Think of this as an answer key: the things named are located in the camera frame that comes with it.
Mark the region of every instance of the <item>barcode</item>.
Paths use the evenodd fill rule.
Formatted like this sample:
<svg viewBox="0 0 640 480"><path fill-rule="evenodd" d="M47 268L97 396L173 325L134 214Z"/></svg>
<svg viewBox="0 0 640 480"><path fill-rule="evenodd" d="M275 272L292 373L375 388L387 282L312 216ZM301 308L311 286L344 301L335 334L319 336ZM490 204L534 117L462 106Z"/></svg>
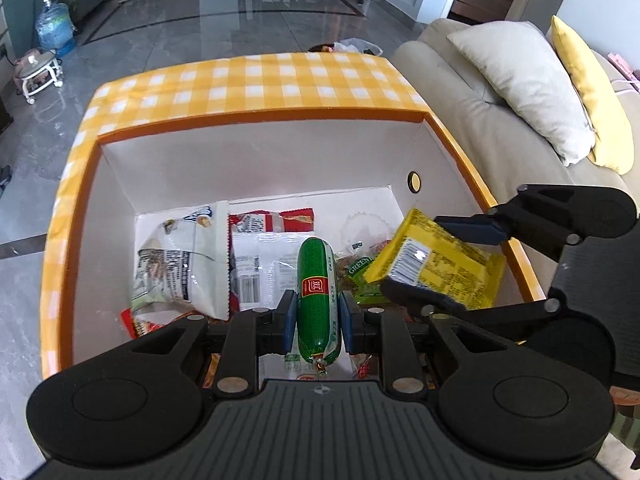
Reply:
<svg viewBox="0 0 640 480"><path fill-rule="evenodd" d="M260 276L238 276L240 303L260 303Z"/></svg>
<svg viewBox="0 0 640 480"><path fill-rule="evenodd" d="M391 264L389 277L396 282L416 285L430 253L429 248L412 238L407 238Z"/></svg>

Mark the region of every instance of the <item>pink book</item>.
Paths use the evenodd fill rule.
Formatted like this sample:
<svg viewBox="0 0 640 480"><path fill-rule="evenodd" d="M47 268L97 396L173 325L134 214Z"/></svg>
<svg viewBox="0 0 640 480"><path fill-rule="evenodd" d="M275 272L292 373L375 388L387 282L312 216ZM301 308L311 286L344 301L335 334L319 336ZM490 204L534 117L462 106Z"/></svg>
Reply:
<svg viewBox="0 0 640 480"><path fill-rule="evenodd" d="M607 59L631 83L631 86L640 92L640 80L634 75L631 65L620 54L609 54Z"/></svg>

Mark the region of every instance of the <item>tile floor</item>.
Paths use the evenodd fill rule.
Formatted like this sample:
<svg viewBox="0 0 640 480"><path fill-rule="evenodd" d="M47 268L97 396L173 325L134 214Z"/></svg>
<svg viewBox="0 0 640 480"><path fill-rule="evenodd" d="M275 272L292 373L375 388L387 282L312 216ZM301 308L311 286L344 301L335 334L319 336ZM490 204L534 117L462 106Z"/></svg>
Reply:
<svg viewBox="0 0 640 480"><path fill-rule="evenodd" d="M0 166L14 169L0 198L0 244L47 231L67 153L86 106L103 83L174 64L304 51L350 37L371 41L390 56L419 33L376 4L356 10L341 0L103 4L82 30L80 46L64 59L64 87L45 90L34 106L11 86L2 93L15 122L0 136ZM0 251L0 478L15 480L43 462L24 418L26 401L40 381L42 254L4 260L2 254L6 251Z"/></svg>

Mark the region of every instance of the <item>sofa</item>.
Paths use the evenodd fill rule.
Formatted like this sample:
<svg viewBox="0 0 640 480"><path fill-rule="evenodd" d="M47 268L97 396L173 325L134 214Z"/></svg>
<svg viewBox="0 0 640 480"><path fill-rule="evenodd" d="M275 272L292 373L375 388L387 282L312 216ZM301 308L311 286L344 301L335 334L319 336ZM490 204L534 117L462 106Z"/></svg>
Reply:
<svg viewBox="0 0 640 480"><path fill-rule="evenodd" d="M520 184L608 186L640 198L640 94L618 95L632 123L636 163L620 176L588 159L564 167L547 140L516 115L447 35L469 27L453 20L435 20L417 41L402 44L391 63L424 98L475 165L498 202L516 194ZM609 61L596 57L611 81L624 79ZM614 90L631 89L613 82ZM543 290L547 290L556 263L525 247Z"/></svg>

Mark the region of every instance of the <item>yellow gingham fabric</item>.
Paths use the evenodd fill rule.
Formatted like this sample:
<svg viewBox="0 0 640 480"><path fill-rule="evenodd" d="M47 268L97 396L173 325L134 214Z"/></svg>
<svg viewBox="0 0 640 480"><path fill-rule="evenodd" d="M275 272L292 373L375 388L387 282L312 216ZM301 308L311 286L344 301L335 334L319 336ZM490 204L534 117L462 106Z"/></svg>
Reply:
<svg viewBox="0 0 640 480"><path fill-rule="evenodd" d="M60 297L68 268L68 240L95 145L108 142L121 130L145 124L296 108L429 110L391 63L359 54L273 54L210 60L127 77L96 91L69 153L47 235L40 296L43 378L61 367ZM177 129L179 126L169 125L165 131Z"/></svg>

